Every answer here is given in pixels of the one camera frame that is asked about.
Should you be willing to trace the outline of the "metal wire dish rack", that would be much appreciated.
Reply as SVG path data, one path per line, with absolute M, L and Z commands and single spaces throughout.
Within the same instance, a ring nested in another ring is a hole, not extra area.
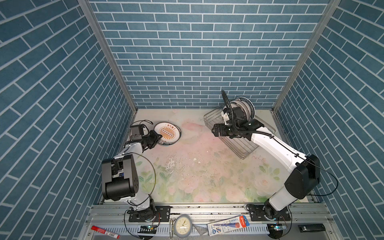
M 204 115 L 205 125 L 210 130 L 213 128 L 214 124 L 224 123 L 223 118 L 221 116 L 221 112 L 224 107 L 225 107 L 224 105 L 221 105 Z M 259 116 L 257 116 L 256 111 L 255 111 L 254 119 L 264 124 L 265 127 L 267 127 L 273 134 L 277 132 L 272 125 L 268 124 L 266 121 L 264 121 Z M 219 137 L 219 139 L 222 140 L 241 159 L 245 159 L 248 155 L 250 155 L 254 150 L 256 150 L 259 147 L 257 144 L 251 141 L 248 141 L 245 138 L 230 139 L 229 137 Z

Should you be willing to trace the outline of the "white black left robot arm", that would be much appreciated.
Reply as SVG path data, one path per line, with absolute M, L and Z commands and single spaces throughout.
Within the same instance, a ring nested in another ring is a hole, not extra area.
M 154 148 L 162 136 L 154 130 L 146 135 L 139 126 L 116 156 L 102 161 L 102 195 L 105 200 L 129 205 L 128 213 L 140 222 L 151 222 L 159 215 L 150 194 L 139 190 L 140 181 L 134 157 Z

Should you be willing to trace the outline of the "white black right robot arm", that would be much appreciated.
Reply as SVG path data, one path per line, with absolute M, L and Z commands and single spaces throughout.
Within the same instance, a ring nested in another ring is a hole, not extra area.
M 250 120 L 240 127 L 231 124 L 214 124 L 215 137 L 245 138 L 262 147 L 275 157 L 290 174 L 284 186 L 264 203 L 264 215 L 275 220 L 287 206 L 305 198 L 320 183 L 320 160 L 307 156 L 276 137 L 258 120 Z

